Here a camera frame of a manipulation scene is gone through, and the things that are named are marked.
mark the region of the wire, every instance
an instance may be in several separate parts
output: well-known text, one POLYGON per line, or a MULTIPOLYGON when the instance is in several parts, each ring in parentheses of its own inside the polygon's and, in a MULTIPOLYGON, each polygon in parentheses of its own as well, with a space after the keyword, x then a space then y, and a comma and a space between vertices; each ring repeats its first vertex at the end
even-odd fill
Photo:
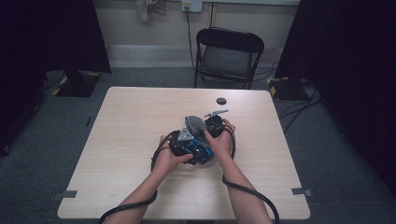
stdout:
MULTIPOLYGON (((233 158, 233 157, 235 156, 235 151, 236 151, 236 147, 235 147, 235 134, 233 133, 233 130, 231 129, 231 127, 229 127, 228 129, 225 128, 224 130, 227 131, 227 132, 231 135, 231 137, 232 137, 232 139, 233 139, 233 147, 232 147, 232 150, 231 150, 231 157, 233 158)), ((269 200, 269 199, 268 199, 267 197, 265 197, 263 194, 259 193, 259 192, 258 192, 257 190, 255 190, 255 189, 250 189, 250 188, 247 188, 247 187, 245 187, 245 186, 238 185, 238 184, 235 184, 235 183, 233 183, 233 182, 230 182, 230 181, 228 181, 228 180, 225 178, 224 175, 222 176, 222 182, 223 182, 223 184, 225 184, 225 185, 228 186, 228 187, 235 188, 235 189, 240 189, 240 190, 242 190, 242 191, 244 191, 244 192, 250 193, 250 194, 252 194, 252 195, 254 195, 254 196, 260 198, 261 200, 263 200, 265 203, 267 203, 267 204, 270 206, 271 210, 273 211, 273 213, 274 213, 275 224, 278 224, 278 223, 280 222, 280 221, 279 221, 279 213, 277 212, 277 209, 276 209, 275 205, 271 202, 271 200, 269 200)))
POLYGON ((191 64, 192 68, 195 70, 194 66, 194 59, 192 58, 192 43, 191 43, 191 32, 190 32, 190 9, 188 7, 184 7, 186 11, 186 17, 187 17, 187 25, 189 27, 189 46, 190 46, 190 56, 191 56, 191 64))
MULTIPOLYGON (((224 125, 224 126, 225 126, 225 127, 228 127, 228 128, 224 128, 223 130, 225 130, 226 132, 228 132, 228 133, 232 136, 232 139, 233 139, 233 146, 232 146, 232 150, 231 150, 231 157, 233 158, 233 157, 235 156, 235 150, 236 150, 236 147, 235 147, 235 134, 233 133, 231 127, 226 126, 226 125, 224 125)), ((161 152, 163 149, 168 148, 168 147, 163 147, 163 144, 164 144, 165 141, 167 141, 167 140, 169 139, 169 137, 170 137, 172 134, 174 134, 175 132, 177 132, 177 131, 173 131, 173 132, 169 133, 168 135, 166 135, 166 137, 165 137, 165 138, 161 141, 161 143, 158 145, 157 149, 156 149, 155 152, 154 152, 153 157, 151 158, 151 167, 150 167, 151 171, 154 169, 155 162, 156 162, 157 157, 158 157, 158 155, 160 154, 160 152, 161 152)), ((226 186, 229 186, 229 187, 235 188, 235 189, 240 189, 240 190, 242 190, 242 191, 244 191, 244 192, 250 193, 250 194, 255 195, 256 197, 262 199, 262 200, 263 200, 265 203, 267 203, 267 204, 270 206, 270 208, 272 209, 272 211, 273 211, 273 213, 274 213, 274 217, 275 217, 275 222, 276 222, 276 224, 279 223, 279 213, 277 212, 275 205, 274 205, 268 198, 266 198, 264 195, 262 195, 261 193, 259 193, 259 192, 258 192, 257 190, 255 190, 255 189, 250 189, 250 188, 247 188, 247 187, 245 187, 245 186, 238 185, 238 184, 235 184, 235 183, 233 183, 233 182, 230 182, 230 181, 228 181, 228 180, 225 178, 224 175, 223 175, 223 177, 222 177, 222 182, 223 182, 226 186)), ((128 204, 120 205, 120 206, 117 206, 117 207, 115 207, 115 208, 113 208, 113 209, 108 210, 107 212, 105 212, 105 213, 100 217, 100 219, 99 219, 99 221, 98 221, 98 224, 102 224, 102 223, 105 221, 105 219, 106 219, 107 217, 109 217, 110 215, 112 215, 112 214, 114 214, 114 213, 117 213, 117 212, 120 212, 120 211, 124 211, 124 210, 133 209, 133 208, 140 207, 140 206, 149 205, 149 204, 153 203, 156 199, 157 199, 157 190, 155 190, 155 193, 153 194, 153 196, 152 196, 150 199, 146 200, 146 201, 138 202, 138 203, 128 203, 128 204)))
MULTIPOLYGON (((312 105, 316 105, 317 103, 319 103, 321 101, 321 97, 319 97, 319 99, 316 101, 316 102, 314 102, 313 104, 311 104, 311 105, 309 105, 309 106, 307 106, 307 107, 310 107, 310 106, 312 106, 312 105)), ((279 115, 279 119, 283 119, 283 118, 285 118, 286 116, 288 116, 288 115, 292 115, 292 114, 294 114, 294 113, 297 113, 298 111, 300 111, 301 109, 304 109, 304 107, 302 107, 302 108, 299 108, 299 109, 296 109, 296 110, 294 110, 294 111, 291 111, 291 112, 289 112, 289 113, 287 113, 287 114, 285 114, 285 115, 279 115)))
POLYGON ((40 91, 46 91, 47 89, 53 87, 56 83, 58 83, 59 81, 61 81, 62 77, 64 76, 64 72, 62 73, 62 75, 52 84, 48 85, 47 87, 44 87, 43 89, 41 89, 40 91))
MULTIPOLYGON (((167 147, 162 147, 163 144, 169 139, 169 136, 172 135, 174 132, 176 132, 176 131, 173 131, 173 132, 169 133, 168 135, 166 135, 166 137, 161 141, 161 143, 158 145, 157 149, 155 150, 154 155, 151 158, 151 168, 150 168, 151 171, 152 171, 152 169, 154 169, 155 161, 157 160, 157 157, 160 154, 160 152, 162 150, 164 150, 165 148, 167 148, 167 147)), ((109 217, 110 215, 112 215, 114 213, 118 213, 120 211, 125 211, 125 210, 129 210, 129 209, 133 209, 133 208, 136 208, 136 207, 149 205, 151 203, 154 203, 154 201, 156 199, 157 199, 157 190, 155 190, 155 193, 148 200, 145 200, 143 202, 138 202, 138 203, 128 203, 128 204, 124 204, 124 205, 120 205, 120 206, 117 206, 115 208, 112 208, 112 209, 108 210, 107 212, 105 212, 99 218, 98 224, 102 224, 107 217, 109 217)))
POLYGON ((306 108, 308 108, 309 106, 311 106, 311 105, 309 105, 309 103, 311 103, 311 101, 314 99, 314 96, 315 96, 315 93, 317 92, 317 90, 318 90, 318 86, 315 87, 314 93, 312 93, 312 96, 308 99, 308 101, 306 102, 306 104, 305 104, 302 108, 300 108, 300 109, 298 109, 298 110, 292 112, 292 113, 297 112, 297 114, 293 117, 293 119, 291 119, 291 121, 289 122, 288 126, 286 126, 285 130, 283 131, 283 134, 286 134, 286 132, 288 131, 290 125, 297 119, 297 117, 301 114, 301 112, 303 112, 304 109, 306 109, 306 108))
POLYGON ((270 70, 265 71, 265 72, 256 73, 256 74, 254 74, 254 75, 260 75, 260 74, 265 74, 265 73, 271 73, 271 74, 272 74, 272 73, 276 70, 275 65, 276 65, 277 63, 279 63, 279 62, 273 63, 273 64, 271 65, 271 69, 270 69, 270 70))
POLYGON ((215 3, 212 2, 212 7, 210 9, 210 24, 209 27, 212 27, 212 21, 213 21, 213 7, 214 7, 215 3))
POLYGON ((281 116, 283 115, 283 113, 286 112, 286 110, 288 110, 288 109, 290 109, 290 108, 292 108, 292 107, 298 106, 298 105, 303 105, 303 104, 304 104, 304 102, 301 102, 301 103, 297 103, 297 104, 295 104, 295 105, 291 105, 291 106, 288 106, 288 107, 284 108, 284 109, 282 110, 282 112, 278 115, 278 117, 281 117, 281 116))

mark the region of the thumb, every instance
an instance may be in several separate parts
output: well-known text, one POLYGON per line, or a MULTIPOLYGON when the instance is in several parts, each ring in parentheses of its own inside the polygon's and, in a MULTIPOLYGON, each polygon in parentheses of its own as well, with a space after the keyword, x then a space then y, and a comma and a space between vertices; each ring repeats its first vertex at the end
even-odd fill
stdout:
POLYGON ((189 160, 191 160, 192 159, 192 154, 186 154, 186 155, 183 155, 183 156, 180 156, 180 157, 177 157, 177 161, 178 162, 185 162, 185 161, 189 161, 189 160))
POLYGON ((210 145, 210 142, 212 142, 212 140, 213 140, 212 135, 211 135, 207 130, 204 130, 204 135, 205 135, 206 141, 207 141, 207 142, 209 143, 209 145, 210 145))

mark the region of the table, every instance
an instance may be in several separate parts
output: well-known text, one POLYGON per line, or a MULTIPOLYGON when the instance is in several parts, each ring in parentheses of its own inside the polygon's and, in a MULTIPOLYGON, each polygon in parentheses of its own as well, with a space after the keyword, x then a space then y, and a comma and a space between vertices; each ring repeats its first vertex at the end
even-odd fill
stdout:
MULTIPOLYGON (((99 218, 117 206, 149 174, 160 136, 184 126, 189 115, 210 112, 236 126, 235 161, 254 187, 275 205, 281 219, 306 219, 310 212, 267 91, 113 87, 93 124, 63 198, 60 218, 99 218), (223 97, 226 105, 216 100, 223 97)), ((216 158, 204 165, 180 164, 158 188, 145 219, 234 219, 216 158)))

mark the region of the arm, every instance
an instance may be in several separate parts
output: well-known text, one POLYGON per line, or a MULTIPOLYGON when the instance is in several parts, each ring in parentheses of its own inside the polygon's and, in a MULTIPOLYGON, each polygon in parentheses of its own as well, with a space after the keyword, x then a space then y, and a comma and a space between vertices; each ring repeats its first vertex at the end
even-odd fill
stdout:
MULTIPOLYGON (((154 169, 148 175, 148 177, 124 200, 120 205, 128 203, 138 203, 148 200, 152 197, 155 190, 160 186, 163 180, 172 171, 177 168, 177 165, 183 161, 188 161, 192 158, 191 154, 187 154, 181 157, 176 157, 167 142, 163 144, 163 150, 157 157, 154 169)), ((129 209, 121 211, 109 216, 104 223, 128 223, 137 224, 141 223, 143 216, 145 215, 147 206, 136 207, 134 209, 129 209)))
MULTIPOLYGON (((235 130, 235 126, 227 119, 224 120, 224 123, 226 128, 232 131, 235 130)), ((210 133, 205 132, 205 138, 218 158, 225 178, 235 184, 254 189, 231 157, 232 138, 230 134, 223 132, 219 137, 213 138, 210 133)), ((230 195, 233 213, 238 223, 272 223, 265 204, 261 199, 240 189, 227 186, 227 190, 230 195)))

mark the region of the wrist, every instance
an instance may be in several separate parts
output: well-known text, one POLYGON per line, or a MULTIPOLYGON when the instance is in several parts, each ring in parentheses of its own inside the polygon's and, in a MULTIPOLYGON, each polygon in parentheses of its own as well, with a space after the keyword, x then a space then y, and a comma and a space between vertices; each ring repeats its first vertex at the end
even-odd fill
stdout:
POLYGON ((166 172, 165 170, 162 170, 159 167, 154 167, 154 169, 150 173, 150 175, 159 178, 161 180, 164 180, 168 174, 169 172, 166 172))
POLYGON ((233 158, 231 157, 231 154, 228 154, 228 153, 215 154, 215 156, 220 163, 233 160, 233 158))

